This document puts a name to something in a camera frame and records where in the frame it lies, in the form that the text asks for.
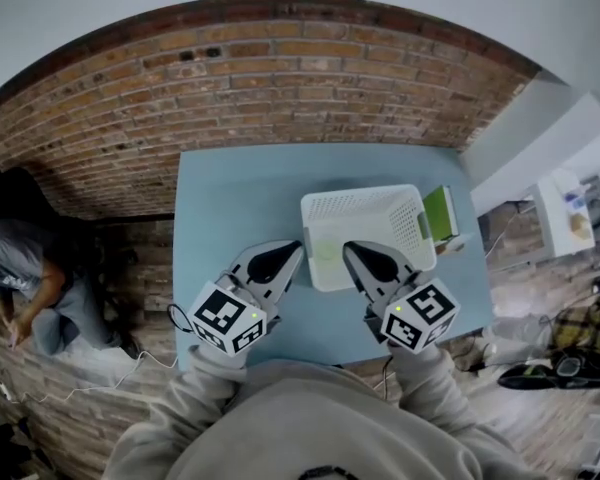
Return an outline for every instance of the floor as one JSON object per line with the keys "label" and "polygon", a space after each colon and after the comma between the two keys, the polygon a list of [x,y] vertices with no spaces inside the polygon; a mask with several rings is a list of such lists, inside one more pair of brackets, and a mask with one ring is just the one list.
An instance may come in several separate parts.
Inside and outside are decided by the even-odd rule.
{"label": "floor", "polygon": [[[505,205],[492,213],[487,248],[516,211]],[[132,308],[122,317],[134,325],[134,334],[145,349],[171,365],[173,333],[164,310],[171,297],[172,222],[110,225],[102,231],[107,251],[116,254],[132,248],[138,257],[137,264],[108,276],[110,291],[124,307]],[[533,212],[516,216],[489,255],[489,262],[537,243],[537,231]],[[585,298],[591,280],[598,275],[592,269],[598,258],[595,251],[588,251],[534,267],[492,273],[496,314],[553,313]],[[446,346],[456,355],[470,345],[465,339]],[[377,360],[348,367],[382,394],[383,364],[384,360]],[[113,385],[132,367],[133,362],[121,351],[95,351],[80,338],[53,359],[40,357],[29,345],[12,353],[0,322],[0,380],[18,397],[27,392],[38,399],[46,394],[64,398],[75,388]],[[591,458],[592,451],[583,449],[581,440],[591,431],[587,415],[600,412],[600,393],[514,392],[497,386],[499,373],[487,371],[476,377],[456,372],[456,377],[480,417],[505,434],[532,467],[552,479],[573,478],[574,469]],[[28,399],[24,404],[9,404],[0,399],[0,413],[9,421],[27,415],[35,440],[60,472],[76,480],[96,479],[118,437],[129,425],[146,418],[146,402],[157,396],[174,374],[174,370],[146,360],[117,391],[76,392],[66,402],[49,398],[44,403]],[[387,388],[389,399],[395,401],[398,389],[391,369]],[[44,473],[37,462],[27,469],[43,478],[55,478]]]}

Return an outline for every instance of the yellow plaid fabric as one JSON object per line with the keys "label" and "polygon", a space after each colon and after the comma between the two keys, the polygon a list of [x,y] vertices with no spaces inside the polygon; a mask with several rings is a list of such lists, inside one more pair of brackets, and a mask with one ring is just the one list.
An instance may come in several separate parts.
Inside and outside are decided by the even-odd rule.
{"label": "yellow plaid fabric", "polygon": [[577,347],[600,354],[600,300],[588,308],[565,309],[552,324],[552,349]]}

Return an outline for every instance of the white plastic basket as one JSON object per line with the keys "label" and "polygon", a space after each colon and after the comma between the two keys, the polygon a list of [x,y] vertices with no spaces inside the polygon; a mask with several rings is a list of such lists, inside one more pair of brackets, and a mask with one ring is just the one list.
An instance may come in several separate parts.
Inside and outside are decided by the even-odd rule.
{"label": "white plastic basket", "polygon": [[432,270],[436,252],[420,192],[413,185],[307,194],[300,202],[313,286],[352,288],[342,246],[368,240],[401,251],[417,270]]}

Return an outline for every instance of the green folder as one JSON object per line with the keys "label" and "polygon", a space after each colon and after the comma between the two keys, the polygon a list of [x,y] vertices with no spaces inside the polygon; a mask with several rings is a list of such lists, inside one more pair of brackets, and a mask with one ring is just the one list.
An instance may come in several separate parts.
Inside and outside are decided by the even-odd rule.
{"label": "green folder", "polygon": [[434,244],[444,243],[450,238],[458,236],[458,222],[449,187],[440,185],[422,202]]}

